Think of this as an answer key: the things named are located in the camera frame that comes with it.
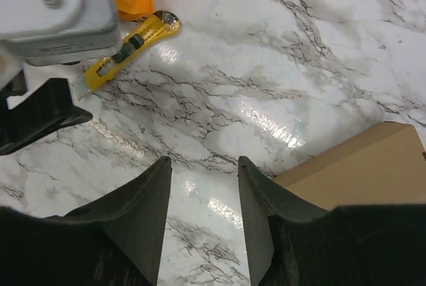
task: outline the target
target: yellow handle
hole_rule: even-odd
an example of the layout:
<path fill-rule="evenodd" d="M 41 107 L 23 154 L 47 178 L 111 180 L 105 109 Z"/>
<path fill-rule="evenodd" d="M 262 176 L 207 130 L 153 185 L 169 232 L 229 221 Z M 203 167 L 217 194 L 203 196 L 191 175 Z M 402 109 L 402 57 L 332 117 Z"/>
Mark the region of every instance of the yellow handle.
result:
<path fill-rule="evenodd" d="M 123 69 L 127 64 L 132 62 L 143 50 L 146 50 L 153 43 L 172 35 L 175 35 L 181 26 L 178 17 L 168 11 L 157 11 L 153 15 L 146 18 L 134 31 L 122 40 L 124 45 L 129 42 L 130 38 L 139 35 L 143 38 L 143 45 L 134 50 L 122 62 L 117 63 L 114 57 L 105 57 L 91 66 L 85 73 L 86 83 L 92 91 L 98 90 L 107 81 Z"/>

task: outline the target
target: cardboard box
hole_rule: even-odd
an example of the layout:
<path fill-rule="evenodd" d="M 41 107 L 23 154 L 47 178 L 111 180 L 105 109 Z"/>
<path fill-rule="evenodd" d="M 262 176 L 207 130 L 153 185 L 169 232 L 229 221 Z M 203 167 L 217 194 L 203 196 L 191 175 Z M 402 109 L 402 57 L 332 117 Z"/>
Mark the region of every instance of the cardboard box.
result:
<path fill-rule="evenodd" d="M 426 153 L 414 126 L 383 122 L 275 177 L 327 210 L 426 203 Z"/>

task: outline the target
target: marble surface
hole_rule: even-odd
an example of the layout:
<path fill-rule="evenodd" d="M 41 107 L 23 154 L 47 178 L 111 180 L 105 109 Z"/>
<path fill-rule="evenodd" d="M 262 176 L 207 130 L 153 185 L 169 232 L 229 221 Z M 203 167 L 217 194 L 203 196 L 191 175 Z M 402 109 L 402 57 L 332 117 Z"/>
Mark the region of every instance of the marble surface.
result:
<path fill-rule="evenodd" d="M 384 120 L 426 144 L 426 0 L 155 1 L 181 34 L 80 101 L 91 122 L 2 157 L 0 204 L 63 215 L 168 155 L 159 285 L 248 285 L 239 155 L 278 174 Z"/>

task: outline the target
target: black robotic claw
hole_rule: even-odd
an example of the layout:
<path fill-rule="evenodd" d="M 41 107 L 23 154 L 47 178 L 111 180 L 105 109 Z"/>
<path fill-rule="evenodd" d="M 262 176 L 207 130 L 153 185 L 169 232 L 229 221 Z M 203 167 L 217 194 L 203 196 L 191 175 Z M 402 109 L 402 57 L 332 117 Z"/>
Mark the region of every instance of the black robotic claw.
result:
<path fill-rule="evenodd" d="M 84 123 L 93 117 L 73 105 L 65 78 L 49 79 L 11 110 L 7 97 L 22 94 L 20 89 L 10 88 L 0 91 L 0 155 L 14 153 L 60 128 Z"/>
<path fill-rule="evenodd" d="M 170 158 L 65 217 L 0 208 L 0 285 L 156 285 Z"/>
<path fill-rule="evenodd" d="M 327 212 L 247 157 L 238 178 L 252 285 L 426 285 L 426 205 Z"/>

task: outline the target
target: yellow utility knife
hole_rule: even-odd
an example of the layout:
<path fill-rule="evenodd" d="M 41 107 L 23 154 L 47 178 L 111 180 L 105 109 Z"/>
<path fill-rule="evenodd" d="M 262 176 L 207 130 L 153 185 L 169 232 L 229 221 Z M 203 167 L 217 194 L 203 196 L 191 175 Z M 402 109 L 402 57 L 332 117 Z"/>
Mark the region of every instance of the yellow utility knife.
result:
<path fill-rule="evenodd" d="M 122 40 L 120 52 L 96 62 L 86 72 L 85 77 L 75 86 L 78 99 L 88 92 L 98 90 L 107 81 L 134 60 L 153 43 L 175 35 L 181 22 L 169 11 L 157 11 L 148 16 L 134 31 Z"/>

